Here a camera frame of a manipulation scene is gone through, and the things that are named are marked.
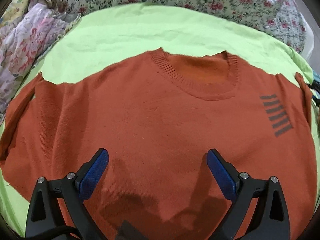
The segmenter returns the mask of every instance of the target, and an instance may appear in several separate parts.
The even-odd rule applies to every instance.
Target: gray floor
[[[305,20],[310,25],[315,36],[315,47],[311,54],[309,64],[317,73],[320,73],[320,28],[317,25],[315,19],[313,18],[307,6],[303,3],[303,1],[296,0],[296,2],[300,12],[303,14]]]

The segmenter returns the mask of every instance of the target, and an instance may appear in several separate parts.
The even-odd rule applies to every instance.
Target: gray stripe print
[[[275,130],[276,137],[292,129],[289,117],[276,94],[261,96],[260,99],[271,121],[272,128]]]

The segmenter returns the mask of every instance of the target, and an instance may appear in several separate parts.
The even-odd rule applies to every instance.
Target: black cable
[[[23,240],[51,240],[57,236],[61,236],[64,234],[74,234],[81,239],[81,235],[79,234],[79,231],[76,228],[70,226],[59,226],[56,228],[49,229],[36,236],[23,238]]]

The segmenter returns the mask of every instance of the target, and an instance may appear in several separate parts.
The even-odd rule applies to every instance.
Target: yellow floral fabric
[[[0,18],[0,28],[8,25],[16,18],[23,16],[27,10],[29,0],[12,0],[3,16]]]

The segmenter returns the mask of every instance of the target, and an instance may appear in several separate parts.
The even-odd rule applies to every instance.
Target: gray stripe
[[[279,111],[281,109],[283,109],[283,105],[280,105],[280,106],[278,106],[276,108],[267,109],[266,112],[267,112],[267,114],[272,114],[272,113],[277,112],[277,111]]]
[[[278,128],[279,126],[281,126],[281,125],[283,125],[283,124],[285,124],[285,123],[287,123],[287,122],[289,122],[289,118],[288,118],[288,117],[282,119],[282,120],[279,121],[279,122],[274,123],[274,124],[272,125],[272,127],[273,127],[273,129],[275,129],[275,128]]]
[[[288,124],[287,126],[283,127],[282,129],[280,129],[279,131],[275,132],[276,137],[278,137],[279,135],[285,133],[286,131],[292,129],[292,125]]]
[[[282,116],[286,115],[287,113],[285,111],[281,112],[280,114],[276,114],[276,115],[273,115],[273,116],[270,116],[269,117],[269,120],[270,121],[274,121],[274,120],[277,120],[279,118],[281,118]]]
[[[276,97],[277,97],[276,94],[273,94],[271,96],[262,96],[262,97],[260,97],[260,99],[272,99],[272,98],[276,98]]]
[[[273,106],[273,105],[277,105],[279,104],[279,100],[275,100],[275,101],[270,101],[270,102],[264,102],[263,105],[264,106]]]

